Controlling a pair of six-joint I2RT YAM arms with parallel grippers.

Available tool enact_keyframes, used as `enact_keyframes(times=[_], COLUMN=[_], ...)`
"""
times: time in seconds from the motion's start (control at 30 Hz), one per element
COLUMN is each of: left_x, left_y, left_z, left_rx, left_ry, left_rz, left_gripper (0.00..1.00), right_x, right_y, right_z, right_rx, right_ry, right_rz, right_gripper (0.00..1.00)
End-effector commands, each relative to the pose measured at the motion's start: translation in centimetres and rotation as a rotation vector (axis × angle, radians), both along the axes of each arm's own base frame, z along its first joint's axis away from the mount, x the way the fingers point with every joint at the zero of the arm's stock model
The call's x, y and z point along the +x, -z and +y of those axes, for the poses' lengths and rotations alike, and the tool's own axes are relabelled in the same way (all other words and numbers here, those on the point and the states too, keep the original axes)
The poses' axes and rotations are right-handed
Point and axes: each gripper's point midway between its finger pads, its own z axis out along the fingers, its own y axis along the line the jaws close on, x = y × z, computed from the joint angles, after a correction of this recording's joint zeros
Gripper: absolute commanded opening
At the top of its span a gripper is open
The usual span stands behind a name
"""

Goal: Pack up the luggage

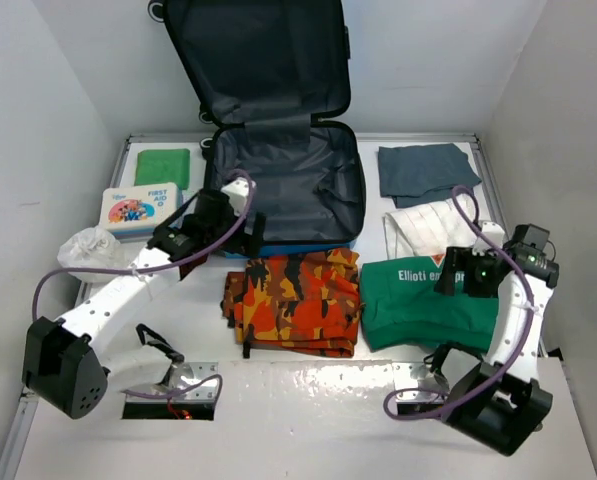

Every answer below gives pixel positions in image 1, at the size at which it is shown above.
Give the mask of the white bag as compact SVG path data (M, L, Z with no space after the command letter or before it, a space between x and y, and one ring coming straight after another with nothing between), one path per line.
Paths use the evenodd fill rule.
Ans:
M99 226L70 237L60 246L57 261L63 268L125 269L129 264L121 243Z

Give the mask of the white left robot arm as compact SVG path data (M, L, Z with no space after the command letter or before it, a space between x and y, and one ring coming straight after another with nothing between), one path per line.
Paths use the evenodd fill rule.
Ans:
M183 381L185 357L154 330L136 327L140 347L110 361L113 338L159 294L181 282L216 250L253 257L262 246L266 217L251 231L246 220L256 184L236 169L219 190L203 188L158 225L124 269L80 305L49 319L34 313L27 330L22 381L71 419L88 415L109 389L170 405L204 386Z

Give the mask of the grey blue shirt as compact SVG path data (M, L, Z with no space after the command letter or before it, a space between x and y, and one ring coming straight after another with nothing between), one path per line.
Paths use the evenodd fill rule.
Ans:
M444 201L457 185L481 183L468 155L452 143L380 147L377 162L380 194L398 209Z

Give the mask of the orange camouflage garment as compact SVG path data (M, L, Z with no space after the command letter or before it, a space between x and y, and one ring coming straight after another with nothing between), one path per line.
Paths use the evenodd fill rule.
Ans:
M358 259L339 247L250 259L228 273L222 314L243 357L264 348L351 358L362 315Z

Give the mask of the green enterprise shirt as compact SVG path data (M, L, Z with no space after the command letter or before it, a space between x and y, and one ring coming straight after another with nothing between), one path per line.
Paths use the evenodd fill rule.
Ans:
M413 256L365 263L360 270L364 337L373 351L413 344L454 343L486 352L499 308L497 298L462 292L456 275L454 296L434 291L444 256Z

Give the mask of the first aid cartoon box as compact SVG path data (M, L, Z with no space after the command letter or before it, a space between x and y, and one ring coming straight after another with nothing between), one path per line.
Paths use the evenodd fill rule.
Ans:
M129 238L153 230L182 204L175 183L108 188L103 192L98 226L116 238Z

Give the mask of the white cloth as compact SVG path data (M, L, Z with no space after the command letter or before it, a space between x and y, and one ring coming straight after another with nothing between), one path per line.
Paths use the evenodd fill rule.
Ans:
M447 247L469 247L475 241L451 199L388 212L383 227L389 260L440 255Z

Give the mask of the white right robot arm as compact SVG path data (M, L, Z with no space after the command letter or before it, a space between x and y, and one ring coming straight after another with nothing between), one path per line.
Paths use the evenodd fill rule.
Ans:
M538 347L544 312L559 280L546 256L547 230L516 226L496 247L479 237L471 247L450 247L435 292L498 301L494 331L483 359L450 390L441 420L510 456L550 412L551 393L539 384Z

